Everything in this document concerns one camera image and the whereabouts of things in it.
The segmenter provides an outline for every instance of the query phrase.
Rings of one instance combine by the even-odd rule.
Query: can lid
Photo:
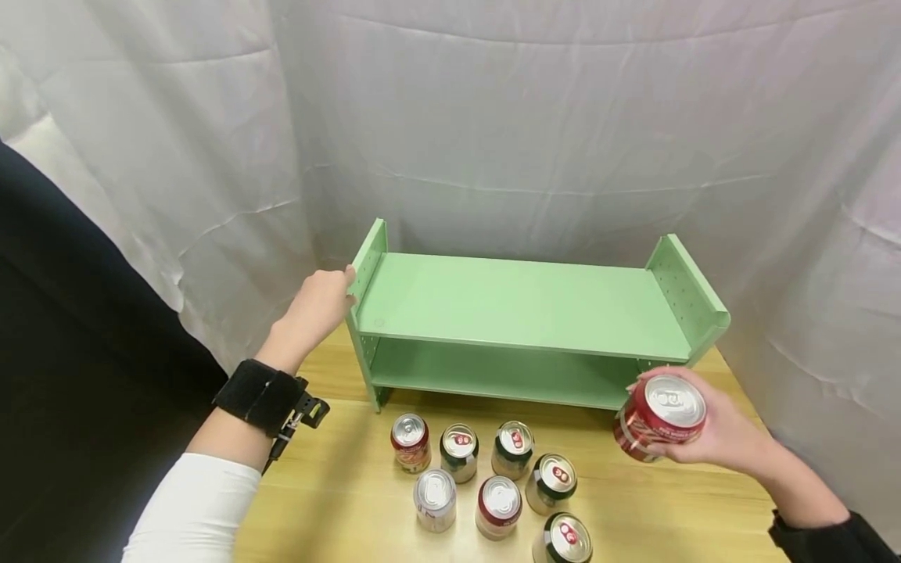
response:
[[[555,560],[567,563],[587,563],[594,552],[585,524],[570,513],[556,513],[548,518],[544,540],[558,556]]]
[[[497,429],[497,437],[504,449],[512,454],[523,454],[532,449],[532,431],[522,422],[504,422]]]
[[[478,508],[485,519],[496,526],[503,526],[519,517],[523,499],[516,483],[496,475],[486,479],[478,491]]]
[[[416,479],[413,499],[426,510],[438,511],[457,498],[457,486],[444,469],[429,469]]]
[[[654,414],[680,428],[697,426],[707,414],[701,392],[681,377],[661,375],[648,379],[644,398]]]
[[[535,482],[544,494],[556,500],[570,498],[576,492],[578,477],[568,459],[558,453],[546,453],[535,462]]]
[[[452,424],[441,436],[441,447],[446,455],[464,459],[476,451],[478,438],[466,424]]]
[[[417,414],[401,414],[391,429],[391,441],[401,448],[418,444],[426,436],[425,421]]]

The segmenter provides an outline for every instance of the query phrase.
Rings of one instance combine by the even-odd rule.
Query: black sleeve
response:
[[[792,528],[778,512],[773,515],[769,536],[792,563],[898,563],[898,556],[857,513],[847,522],[813,530]]]

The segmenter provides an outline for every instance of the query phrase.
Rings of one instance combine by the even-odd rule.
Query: wooden table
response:
[[[696,370],[756,414],[722,357],[707,354]],[[307,359],[301,373],[332,412],[316,431],[302,428],[267,473],[238,533],[242,561],[531,561],[543,519],[528,505],[513,536],[486,540],[473,521],[478,485],[492,475],[497,426],[529,424],[537,454],[557,451],[578,472],[569,510],[586,524],[594,561],[668,563],[785,561],[767,535],[772,502],[751,479],[710,466],[628,458],[610,432],[613,413],[396,390],[374,414],[344,327]],[[437,436],[451,422],[470,425],[483,441],[477,476],[458,488],[457,521],[443,534],[416,522],[415,476],[393,463],[388,434],[394,419],[419,413]]]

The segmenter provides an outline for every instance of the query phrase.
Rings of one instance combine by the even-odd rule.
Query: white backdrop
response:
[[[901,549],[901,3],[0,6],[0,138],[226,368],[376,216],[615,265],[676,232],[767,425]]]

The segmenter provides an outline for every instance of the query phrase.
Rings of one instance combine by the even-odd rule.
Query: coca-cola can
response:
[[[638,382],[614,417],[614,438],[620,448],[639,461],[657,461],[652,443],[684,444],[704,429],[704,397],[685,379],[659,375]]]
[[[568,459],[558,453],[546,453],[535,462],[525,500],[538,514],[557,512],[576,493],[578,477]]]
[[[529,427],[519,421],[504,422],[497,429],[491,468],[504,477],[521,479],[528,475],[535,440]]]
[[[532,544],[535,563],[588,563],[594,553],[585,524],[570,513],[555,513]]]
[[[413,488],[416,517],[428,531],[441,533],[457,520],[457,486],[444,469],[429,469]]]
[[[391,446],[401,469],[419,473],[432,463],[429,448],[429,426],[417,414],[402,414],[391,427]]]
[[[523,512],[523,499],[516,483],[495,475],[482,483],[478,490],[476,527],[489,540],[509,536]]]
[[[441,468],[457,483],[466,483],[476,475],[478,436],[466,424],[452,424],[441,435]]]

